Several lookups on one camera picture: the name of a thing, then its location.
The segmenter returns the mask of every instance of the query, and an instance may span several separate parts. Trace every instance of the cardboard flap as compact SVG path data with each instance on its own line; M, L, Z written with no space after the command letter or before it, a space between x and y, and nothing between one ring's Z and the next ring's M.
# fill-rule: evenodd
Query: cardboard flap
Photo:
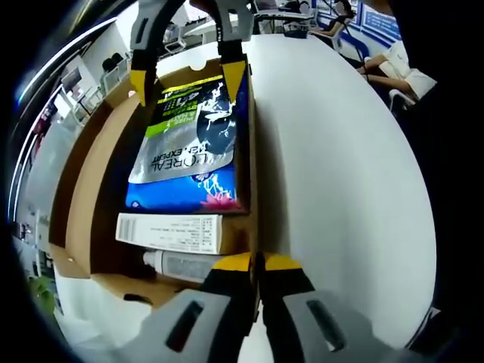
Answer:
M249 80L249 164L250 164L250 251L255 261L259 251L259 193L257 190L257 167L256 167L256 133L257 117L256 102L253 97L252 80Z
M89 278L89 274L79 267L79 264L64 248L56 246L55 244L51 244L50 247L51 257L61 276L65 278Z
M160 83L163 88L169 88L177 85L187 85L199 79L219 76L221 74L222 68L220 67L220 60L212 59L206 62L202 70L192 70L190 67L185 67L163 76L160 78Z
M126 115L131 115L138 103L137 97L128 98L109 115L85 158L74 189L67 221L66 250L81 269L89 273L92 272L92 221L96 217L95 206L101 182L111 154L129 120Z
M249 216L224 216L220 254L232 255L250 251L251 225Z
M112 108L116 108L121 105L125 99L128 98L130 91L135 91L134 85L129 81L129 77L126 77L119 83L116 88L113 88L104 98L104 102L109 104Z
M81 172L82 164L91 149L92 143L98 136L106 119L113 109L102 102L82 129L73 149L70 151L63 172L55 191L49 225L49 242L59 247L66 243L67 218L70 203L76 187L77 178Z

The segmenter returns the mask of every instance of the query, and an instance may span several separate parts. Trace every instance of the face mask package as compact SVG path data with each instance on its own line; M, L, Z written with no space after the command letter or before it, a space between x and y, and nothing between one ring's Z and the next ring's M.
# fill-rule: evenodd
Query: face mask package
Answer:
M222 76L163 91L129 176L131 211L242 211L234 152L248 125L247 78L231 103Z

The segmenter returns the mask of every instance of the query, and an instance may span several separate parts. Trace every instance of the blue package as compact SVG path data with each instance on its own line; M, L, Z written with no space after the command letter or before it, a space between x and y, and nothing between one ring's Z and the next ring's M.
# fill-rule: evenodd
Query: blue package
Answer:
M243 123L247 128L246 77L240 84L235 104L232 114L236 117L237 129L239 129L239 123ZM213 127L211 130L208 129L211 133L215 130L216 128ZM199 117L197 136L201 140L207 138L206 134L205 127L203 127L203 118ZM217 147L217 144L212 142L211 145L208 145L209 147ZM130 209L159 213L192 213L203 209L214 211L241 210L242 206L237 199L234 161L232 160L228 165L210 172L145 183L129 182L126 206Z
M215 172L128 185L126 206L158 212L239 209L231 162Z

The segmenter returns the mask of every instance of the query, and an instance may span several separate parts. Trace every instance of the white table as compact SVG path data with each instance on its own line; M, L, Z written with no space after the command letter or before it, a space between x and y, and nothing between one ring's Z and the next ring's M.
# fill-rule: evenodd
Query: white table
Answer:
M163 59L157 75L200 69L216 46ZM263 248L290 253L315 288L335 292L370 318L377 337L404 346L430 307L436 272L430 202L408 142L372 88L315 37L253 36L243 48L260 115ZM108 304L108 292L100 302L93 289L89 318L112 341L136 335L149 308Z
M277 11L277 10L261 10L254 14L255 17L266 19L277 19L277 20L311 20L314 15L312 14L301 14L301 13L291 13L289 11Z
M229 14L230 23L232 27L238 25L238 17L235 14ZM186 32L184 36L202 36L202 44L208 42L208 36L210 33L216 32L216 24L214 20L207 21L205 24L197 26L195 29Z

